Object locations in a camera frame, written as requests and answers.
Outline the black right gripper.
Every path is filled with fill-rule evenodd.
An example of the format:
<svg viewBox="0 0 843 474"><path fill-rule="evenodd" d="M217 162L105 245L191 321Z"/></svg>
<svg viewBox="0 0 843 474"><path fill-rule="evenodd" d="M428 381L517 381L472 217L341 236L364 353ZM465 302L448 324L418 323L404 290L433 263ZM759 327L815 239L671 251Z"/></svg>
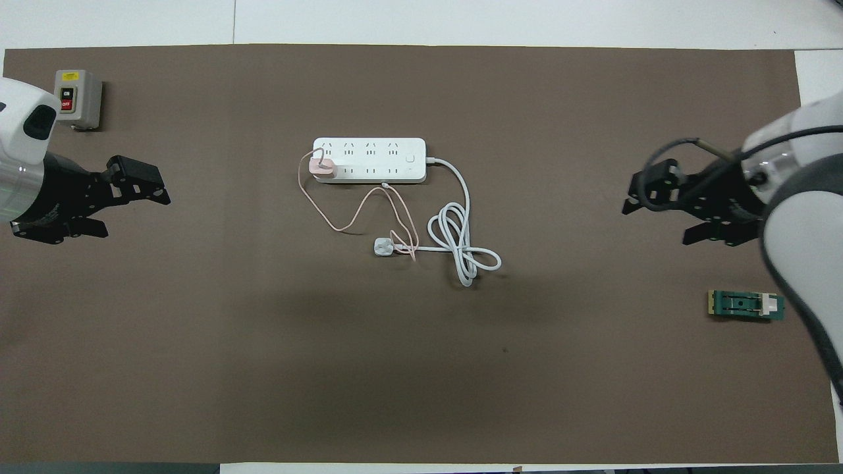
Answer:
<svg viewBox="0 0 843 474"><path fill-rule="evenodd" d="M701 185L702 181L714 174L719 177L704 186L698 197L688 201L688 206L680 207L676 204L683 192ZM641 203L638 192L640 181L644 183L643 194L650 202L650 207ZM717 160L703 171L687 177L678 167L677 161L662 161L653 165L647 174L641 170L632 175L621 213L629 215L642 208L653 212L688 212L701 220L701 224L684 231L684 246L710 240L722 241L732 247L759 237L764 206L747 183L740 164L726 164Z"/></svg>

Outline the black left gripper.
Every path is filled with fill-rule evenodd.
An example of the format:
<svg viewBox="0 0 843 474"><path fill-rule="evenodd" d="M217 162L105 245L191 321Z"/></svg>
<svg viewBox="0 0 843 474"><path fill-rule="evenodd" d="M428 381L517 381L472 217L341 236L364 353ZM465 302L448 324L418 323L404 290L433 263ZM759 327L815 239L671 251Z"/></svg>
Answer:
<svg viewBox="0 0 843 474"><path fill-rule="evenodd" d="M109 189L117 189L119 194L109 198ZM46 245L60 245L67 238L81 236L105 239L109 236L105 223L91 216L108 205L123 206L138 200L171 204L157 166L115 155L105 171L94 173L48 153L38 195L21 216L13 219L10 228L20 239Z"/></svg>

